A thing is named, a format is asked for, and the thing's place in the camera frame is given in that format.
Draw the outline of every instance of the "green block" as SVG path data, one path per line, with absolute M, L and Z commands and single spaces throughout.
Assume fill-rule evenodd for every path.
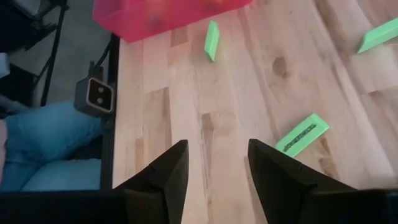
M 398 18 L 395 18 L 367 32 L 362 38 L 361 46 L 358 49 L 358 54 L 365 52 L 397 36 L 398 36 Z
M 206 35 L 205 52 L 213 62 L 216 60 L 219 39 L 220 30 L 218 29 L 218 25 L 215 21 L 210 21 Z
M 283 137 L 275 148 L 290 157 L 295 157 L 328 129 L 329 125 L 324 120 L 312 114 Z

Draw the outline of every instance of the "green rectangular block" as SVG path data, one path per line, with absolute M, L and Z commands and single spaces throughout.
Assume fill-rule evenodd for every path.
M 358 54 L 398 36 L 398 18 L 367 32 L 361 41 Z
M 218 25 L 215 21 L 210 21 L 206 35 L 205 52 L 213 62 L 216 60 L 219 39 L 220 30 L 218 29 Z
M 290 157 L 295 157 L 328 129 L 329 125 L 324 120 L 312 114 L 283 137 L 275 148 Z

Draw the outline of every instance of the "blue jeans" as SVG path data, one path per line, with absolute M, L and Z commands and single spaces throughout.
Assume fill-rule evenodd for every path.
M 64 161 L 101 134 L 101 121 L 57 103 L 5 119 L 6 162 L 0 191 L 97 190 L 101 161 Z

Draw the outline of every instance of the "wooden tabletop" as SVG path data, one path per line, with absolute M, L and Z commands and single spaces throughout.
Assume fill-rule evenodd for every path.
M 257 0 L 177 30 L 121 42 L 113 186 L 188 139 L 182 223 L 264 223 L 248 139 L 271 146 L 312 113 L 330 130 L 296 159 L 350 186 L 398 174 L 398 42 L 364 54 L 363 34 L 396 0 Z M 219 25 L 216 62 L 203 46 Z

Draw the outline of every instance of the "pink container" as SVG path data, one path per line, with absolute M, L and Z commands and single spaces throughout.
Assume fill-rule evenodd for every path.
M 93 18 L 127 42 L 243 7 L 252 0 L 96 0 Z

